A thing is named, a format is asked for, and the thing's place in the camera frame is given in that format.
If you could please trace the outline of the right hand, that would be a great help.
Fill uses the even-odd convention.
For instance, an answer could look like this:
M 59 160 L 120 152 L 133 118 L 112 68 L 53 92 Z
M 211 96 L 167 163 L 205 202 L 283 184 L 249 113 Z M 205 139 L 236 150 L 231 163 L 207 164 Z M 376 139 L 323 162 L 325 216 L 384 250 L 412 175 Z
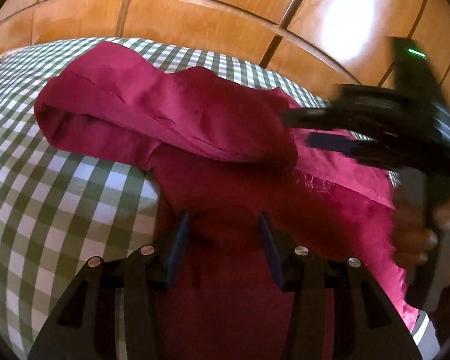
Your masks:
M 393 260 L 401 268 L 418 267 L 427 261 L 429 253 L 438 246 L 438 233 L 425 224 L 421 208 L 406 202 L 401 187 L 395 189 L 393 203 L 395 228 L 390 236 L 395 248 Z M 434 219 L 439 230 L 450 233 L 450 199 L 435 209 Z M 445 271 L 450 276 L 450 261 Z

